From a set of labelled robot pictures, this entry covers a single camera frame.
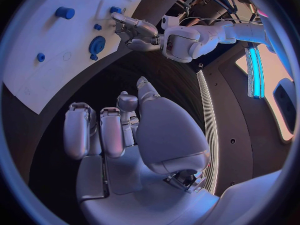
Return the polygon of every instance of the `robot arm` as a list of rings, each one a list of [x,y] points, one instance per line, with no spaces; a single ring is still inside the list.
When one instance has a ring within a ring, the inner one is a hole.
[[[144,20],[112,13],[112,18],[123,24],[117,34],[131,33],[125,41],[127,47],[135,51],[154,51],[161,49],[162,54],[180,63],[189,63],[193,59],[214,50],[218,43],[233,44],[237,40],[272,45],[263,25],[252,23],[232,23],[219,21],[212,26],[180,26],[179,19],[172,16],[162,18],[164,34],[158,34],[154,25]]]

